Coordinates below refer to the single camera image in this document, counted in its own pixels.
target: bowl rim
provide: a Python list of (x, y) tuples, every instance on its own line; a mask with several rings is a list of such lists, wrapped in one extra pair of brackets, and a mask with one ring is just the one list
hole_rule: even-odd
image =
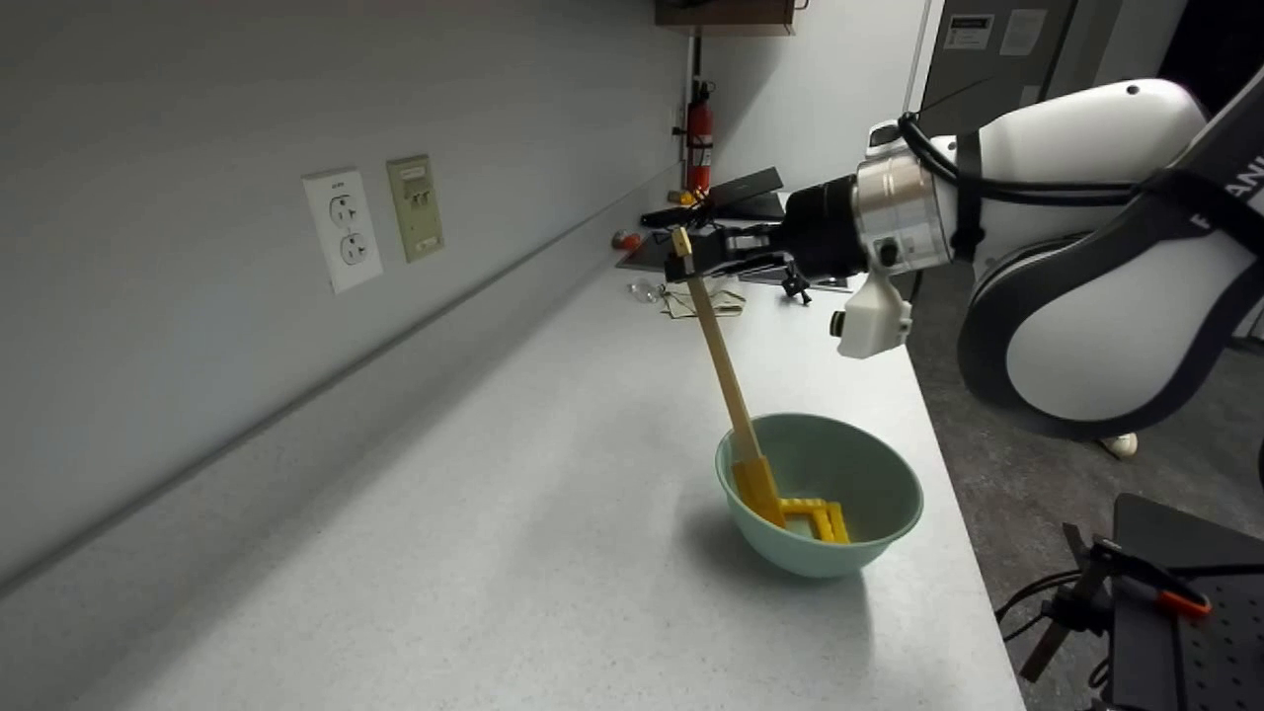
[[(876, 446), (887, 446), (889, 452), (902, 459), (902, 465), (904, 465), (904, 473), (909, 473), (909, 481), (912, 481), (912, 488), (918, 488), (912, 517), (909, 517), (902, 530), (893, 530), (889, 537), (847, 540), (847, 546), (830, 546), (830, 540), (818, 540), (818, 537), (800, 537), (800, 540), (806, 540), (806, 546), (814, 546), (814, 550), (830, 550), (830, 552), (836, 552), (836, 550), (887, 550), (887, 546), (902, 540), (902, 537), (919, 521), (919, 514), (926, 514), (926, 488), (919, 488), (918, 468), (909, 465), (909, 459), (904, 459), (896, 446), (889, 446), (887, 438), (876, 438), (876, 435), (865, 429), (865, 426), (852, 426), (852, 423), (840, 423), (840, 417), (826, 417), (826, 414), (806, 414), (806, 411), (754, 414), (750, 423), (760, 426), (760, 423), (768, 423), (768, 417), (814, 417), (814, 423), (862, 429), (865, 438), (873, 438)], [(731, 443), (731, 435), (735, 435), (735, 429), (727, 429), (727, 435), (714, 443), (714, 460), (711, 460), (711, 468), (714, 468), (714, 476), (719, 476), (719, 488), (727, 492), (731, 506), (748, 510), (750, 521), (760, 521), (761, 530), (785, 531), (783, 526), (773, 526), (773, 521), (768, 521), (760, 510), (750, 510), (750, 506), (740, 498), (740, 488), (731, 485), (727, 468), (719, 465), (719, 460), (725, 460), (725, 443)]]

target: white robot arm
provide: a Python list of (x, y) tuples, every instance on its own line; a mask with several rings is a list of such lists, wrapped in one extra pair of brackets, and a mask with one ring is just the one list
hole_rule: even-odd
[[(1216, 120), (1163, 77), (955, 136), (902, 118), (847, 178), (847, 214), (873, 278), (971, 261), (959, 367), (979, 398), (1051, 435), (1112, 438), (1183, 408), (1264, 300), (1262, 124), (1264, 73)], [(873, 332), (902, 329), (873, 317), (902, 318), (848, 313), (840, 338), (887, 346)]]

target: countertop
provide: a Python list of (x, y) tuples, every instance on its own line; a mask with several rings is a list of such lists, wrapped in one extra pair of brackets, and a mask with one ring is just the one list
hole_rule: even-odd
[(444, 417), (384, 435), (81, 708), (1023, 708), (904, 346), (836, 356), (836, 292), (748, 284), (725, 317), (754, 414), (865, 426), (926, 485), (862, 575), (800, 580), (727, 517), (700, 329), (630, 278), (601, 273)]

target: outlet cover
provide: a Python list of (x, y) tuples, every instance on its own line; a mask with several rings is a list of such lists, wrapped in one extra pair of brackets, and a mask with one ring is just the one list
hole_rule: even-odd
[(322, 252), (335, 292), (360, 289), (384, 273), (381, 236), (368, 218), (364, 178), (357, 168), (306, 180)]
[(389, 160), (402, 261), (444, 247), (435, 172), (427, 152)]

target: bowl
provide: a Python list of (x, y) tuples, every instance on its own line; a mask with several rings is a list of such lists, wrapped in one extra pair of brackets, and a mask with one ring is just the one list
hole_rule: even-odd
[(852, 540), (814, 540), (760, 517), (731, 481), (731, 435), (714, 450), (714, 476), (727, 492), (750, 550), (800, 575), (848, 575), (902, 540), (919, 517), (919, 481), (909, 460), (836, 417), (761, 414), (754, 417), (760, 446), (773, 465), (783, 498), (840, 500)]

